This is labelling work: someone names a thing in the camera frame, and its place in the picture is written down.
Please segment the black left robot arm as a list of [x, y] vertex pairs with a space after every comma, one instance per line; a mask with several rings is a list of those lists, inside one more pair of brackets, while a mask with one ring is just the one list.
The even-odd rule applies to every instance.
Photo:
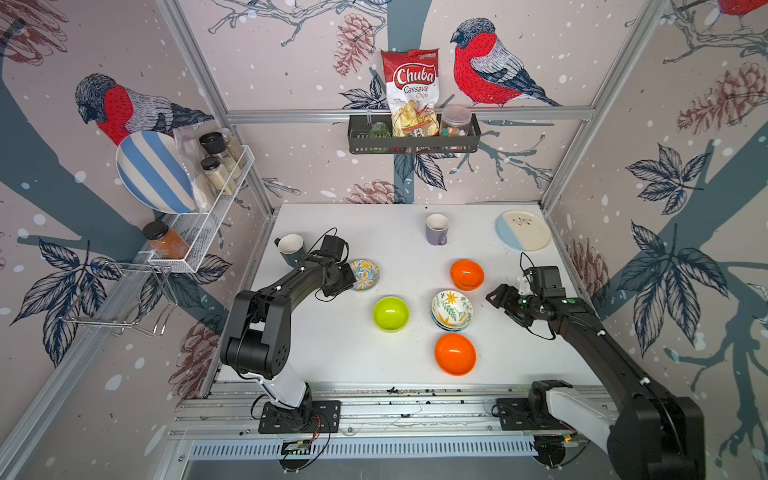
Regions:
[[311, 295], [331, 302], [353, 287], [348, 256], [348, 242], [327, 231], [319, 248], [282, 278], [235, 296], [220, 337], [220, 361], [243, 379], [255, 378], [279, 409], [311, 404], [310, 387], [289, 363], [292, 313]]

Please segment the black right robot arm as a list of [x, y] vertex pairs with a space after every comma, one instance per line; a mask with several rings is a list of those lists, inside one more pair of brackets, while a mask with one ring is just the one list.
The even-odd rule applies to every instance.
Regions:
[[517, 325], [530, 329], [543, 321], [550, 339], [563, 339], [585, 360], [610, 395], [608, 410], [570, 383], [532, 383], [522, 405], [497, 402], [500, 423], [526, 418], [536, 429], [560, 423], [605, 452], [622, 479], [703, 479], [705, 428], [701, 408], [689, 397], [673, 395], [620, 348], [603, 329], [594, 310], [569, 297], [556, 267], [529, 267], [531, 292], [501, 284], [486, 297]]

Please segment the blue yellow patterned bowl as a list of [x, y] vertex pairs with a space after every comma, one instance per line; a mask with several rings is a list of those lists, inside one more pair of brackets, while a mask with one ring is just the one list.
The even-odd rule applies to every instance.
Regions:
[[367, 259], [358, 259], [350, 263], [355, 277], [353, 289], [364, 292], [375, 287], [380, 280], [380, 269], [376, 263]]

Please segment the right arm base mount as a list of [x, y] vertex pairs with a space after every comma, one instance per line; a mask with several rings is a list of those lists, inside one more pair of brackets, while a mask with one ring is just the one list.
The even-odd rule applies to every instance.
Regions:
[[526, 398], [497, 398], [491, 408], [491, 415], [499, 419], [503, 431], [574, 432], [570, 425], [552, 416], [546, 405], [546, 392], [560, 387], [571, 388], [572, 385], [561, 380], [534, 381]]

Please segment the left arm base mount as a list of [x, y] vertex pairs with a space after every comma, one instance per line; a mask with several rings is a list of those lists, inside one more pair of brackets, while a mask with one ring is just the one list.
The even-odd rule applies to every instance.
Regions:
[[259, 420], [258, 433], [337, 433], [342, 403], [338, 400], [315, 401], [298, 409], [279, 407], [266, 402]]

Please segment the yellow flower bowl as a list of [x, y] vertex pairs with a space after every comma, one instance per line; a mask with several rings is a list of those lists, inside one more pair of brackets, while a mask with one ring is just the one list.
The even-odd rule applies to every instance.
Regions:
[[452, 324], [472, 322], [474, 314], [471, 301], [464, 294], [454, 290], [444, 290], [436, 294], [431, 301], [430, 311], [431, 316]]

